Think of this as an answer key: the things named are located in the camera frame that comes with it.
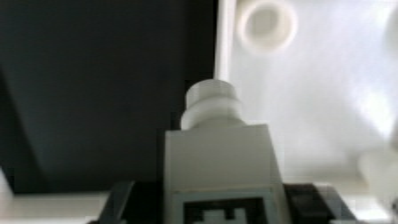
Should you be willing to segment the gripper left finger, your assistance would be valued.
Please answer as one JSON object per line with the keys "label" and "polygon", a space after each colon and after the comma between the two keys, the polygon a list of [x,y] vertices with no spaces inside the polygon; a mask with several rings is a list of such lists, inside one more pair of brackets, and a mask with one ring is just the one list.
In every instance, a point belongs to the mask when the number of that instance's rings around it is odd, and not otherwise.
{"label": "gripper left finger", "polygon": [[162,183],[118,182],[98,218],[88,224],[164,224]]}

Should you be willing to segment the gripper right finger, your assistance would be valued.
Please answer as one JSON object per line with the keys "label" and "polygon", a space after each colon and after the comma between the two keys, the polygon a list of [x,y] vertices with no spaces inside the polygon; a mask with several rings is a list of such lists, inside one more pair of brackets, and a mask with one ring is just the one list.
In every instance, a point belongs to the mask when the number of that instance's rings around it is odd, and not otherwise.
{"label": "gripper right finger", "polygon": [[285,185],[294,224],[333,224],[358,217],[331,185],[313,183]]}

